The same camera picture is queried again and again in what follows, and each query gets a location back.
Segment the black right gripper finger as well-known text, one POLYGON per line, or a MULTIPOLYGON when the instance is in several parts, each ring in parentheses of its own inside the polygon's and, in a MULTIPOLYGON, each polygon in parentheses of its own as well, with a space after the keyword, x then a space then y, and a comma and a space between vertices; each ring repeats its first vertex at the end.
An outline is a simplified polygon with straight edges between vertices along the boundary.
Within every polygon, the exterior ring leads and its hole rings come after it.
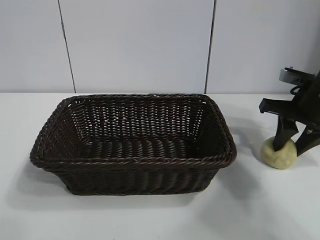
POLYGON ((299 131, 294 120, 279 116, 277 119, 276 134, 272 143, 273 149, 276 152, 281 150, 291 137, 298 132, 299 131))
POLYGON ((295 142, 296 153, 302 155, 320 144, 320 131, 306 127, 295 142))

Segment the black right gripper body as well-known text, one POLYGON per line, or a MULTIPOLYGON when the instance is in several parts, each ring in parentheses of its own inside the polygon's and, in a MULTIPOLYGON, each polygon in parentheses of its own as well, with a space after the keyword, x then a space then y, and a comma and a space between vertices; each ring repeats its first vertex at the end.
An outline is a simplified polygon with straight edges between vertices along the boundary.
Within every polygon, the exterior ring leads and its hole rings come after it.
POLYGON ((300 122, 310 129, 320 129, 320 75, 281 73, 279 80, 292 84, 291 100, 263 98, 259 111, 300 122))

